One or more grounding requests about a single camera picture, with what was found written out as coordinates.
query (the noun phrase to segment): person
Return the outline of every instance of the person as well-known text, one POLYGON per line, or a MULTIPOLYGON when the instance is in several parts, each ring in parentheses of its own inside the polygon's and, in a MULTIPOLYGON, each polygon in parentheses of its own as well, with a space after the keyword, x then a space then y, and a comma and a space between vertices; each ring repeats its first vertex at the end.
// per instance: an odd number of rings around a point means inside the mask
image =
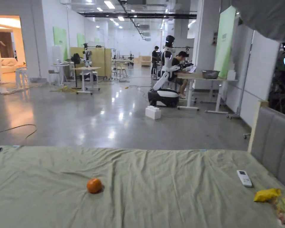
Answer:
POLYGON ((156 74, 157 60, 158 60, 158 56, 157 56, 158 49, 159 49, 159 47, 155 46, 154 51, 152 52, 152 70, 151 70, 152 75, 156 74))
MULTIPOLYGON (((172 59, 172 66, 179 65, 188 56, 189 56, 188 53, 186 53, 184 51, 181 51, 175 58, 172 59)), ((186 86, 188 84, 188 80, 187 79, 177 78, 176 72, 177 71, 172 72, 172 76, 168 80, 169 81, 173 81, 175 79, 175 82, 180 85, 180 89, 178 91, 179 98, 185 99, 186 97, 184 95, 184 91, 185 91, 185 88, 186 88, 186 86)))

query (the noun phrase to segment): orange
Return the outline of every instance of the orange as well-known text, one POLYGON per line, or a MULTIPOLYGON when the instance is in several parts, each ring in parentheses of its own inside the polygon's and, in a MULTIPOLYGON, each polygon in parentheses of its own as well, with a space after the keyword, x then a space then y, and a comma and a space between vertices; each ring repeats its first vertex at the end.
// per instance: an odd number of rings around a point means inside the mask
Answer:
POLYGON ((99 193, 102 189, 102 182, 98 178, 92 178, 87 183, 87 189, 92 194, 99 193))

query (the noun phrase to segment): air conditioner remote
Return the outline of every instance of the air conditioner remote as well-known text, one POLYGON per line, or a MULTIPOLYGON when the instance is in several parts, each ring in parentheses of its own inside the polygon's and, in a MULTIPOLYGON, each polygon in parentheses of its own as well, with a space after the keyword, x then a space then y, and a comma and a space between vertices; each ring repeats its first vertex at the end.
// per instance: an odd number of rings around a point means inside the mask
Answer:
POLYGON ((252 187, 252 182, 251 182, 250 178, 248 177, 246 171, 244 171, 244 170, 237 170, 236 172, 238 173, 239 178, 242 181, 242 184, 245 187, 251 188, 252 187))

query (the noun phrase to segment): gray upholstered headboard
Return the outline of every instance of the gray upholstered headboard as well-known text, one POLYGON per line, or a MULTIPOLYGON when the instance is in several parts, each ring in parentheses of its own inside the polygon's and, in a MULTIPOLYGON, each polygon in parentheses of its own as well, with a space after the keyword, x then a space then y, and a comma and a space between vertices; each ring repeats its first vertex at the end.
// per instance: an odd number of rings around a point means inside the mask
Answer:
POLYGON ((285 186, 285 115, 261 105, 248 151, 285 186))

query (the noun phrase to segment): stainless steel bowl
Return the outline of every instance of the stainless steel bowl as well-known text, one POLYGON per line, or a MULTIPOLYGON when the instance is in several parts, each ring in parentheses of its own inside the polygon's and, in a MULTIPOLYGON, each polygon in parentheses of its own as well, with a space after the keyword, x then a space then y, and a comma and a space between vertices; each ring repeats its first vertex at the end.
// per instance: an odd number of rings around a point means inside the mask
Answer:
POLYGON ((217 79, 220 71, 211 71, 211 70, 203 70, 203 78, 204 79, 217 79))

